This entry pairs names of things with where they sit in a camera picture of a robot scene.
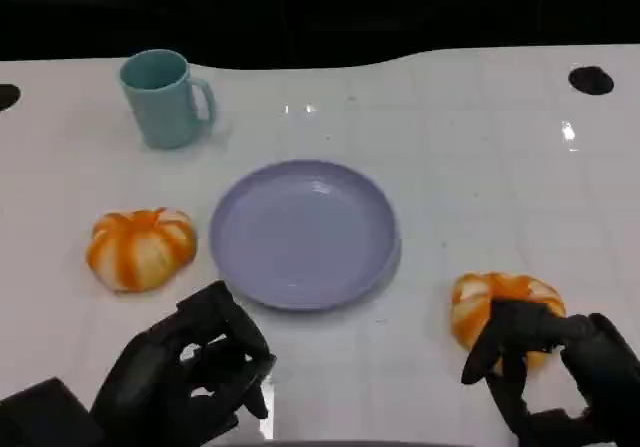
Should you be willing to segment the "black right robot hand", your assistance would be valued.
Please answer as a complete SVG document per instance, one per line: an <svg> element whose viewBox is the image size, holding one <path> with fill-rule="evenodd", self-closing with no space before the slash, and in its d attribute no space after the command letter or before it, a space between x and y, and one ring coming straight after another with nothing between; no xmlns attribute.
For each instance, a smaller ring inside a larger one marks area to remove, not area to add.
<svg viewBox="0 0 640 447"><path fill-rule="evenodd" d="M554 348L587 403L578 417L562 409L529 411L523 399L526 355ZM485 381L521 446L639 443L639 360L600 313L561 317L540 303L495 298L461 381Z"/></svg>

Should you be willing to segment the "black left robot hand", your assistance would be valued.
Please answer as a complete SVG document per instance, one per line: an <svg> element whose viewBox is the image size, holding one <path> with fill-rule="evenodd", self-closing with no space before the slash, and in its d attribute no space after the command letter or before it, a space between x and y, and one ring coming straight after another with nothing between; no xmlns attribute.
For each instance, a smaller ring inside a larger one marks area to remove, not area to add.
<svg viewBox="0 0 640 447"><path fill-rule="evenodd" d="M218 280L126 345L90 414L110 446L203 446L237 426L240 408L267 418L261 385L275 362Z"/></svg>

